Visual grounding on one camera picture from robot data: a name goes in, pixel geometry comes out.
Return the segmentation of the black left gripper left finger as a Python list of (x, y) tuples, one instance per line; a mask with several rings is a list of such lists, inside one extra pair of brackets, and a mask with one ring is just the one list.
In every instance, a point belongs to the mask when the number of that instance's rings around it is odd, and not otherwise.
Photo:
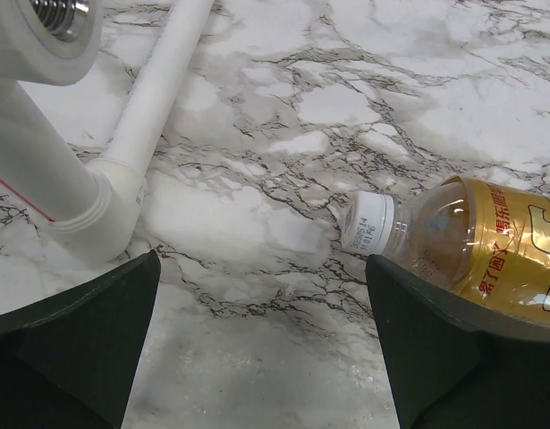
[(156, 251), (0, 315), (0, 428), (119, 428), (157, 296)]

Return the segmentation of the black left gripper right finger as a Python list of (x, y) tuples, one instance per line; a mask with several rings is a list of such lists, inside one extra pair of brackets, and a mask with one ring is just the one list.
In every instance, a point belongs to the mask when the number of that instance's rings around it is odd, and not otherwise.
[(500, 315), (380, 256), (366, 279), (402, 428), (550, 428), (550, 329)]

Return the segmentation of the golden energy drink bottle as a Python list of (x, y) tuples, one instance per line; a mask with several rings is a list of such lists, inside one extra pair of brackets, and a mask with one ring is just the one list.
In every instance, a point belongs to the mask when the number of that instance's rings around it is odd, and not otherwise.
[(550, 197), (456, 176), (393, 214), (384, 257), (476, 305), (550, 328)]

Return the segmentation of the white bottle cap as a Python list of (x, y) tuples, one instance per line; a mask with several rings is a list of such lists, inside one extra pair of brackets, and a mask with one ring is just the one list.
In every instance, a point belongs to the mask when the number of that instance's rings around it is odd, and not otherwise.
[(381, 255), (393, 229), (395, 203), (391, 196), (358, 191), (343, 220), (341, 243), (353, 253)]

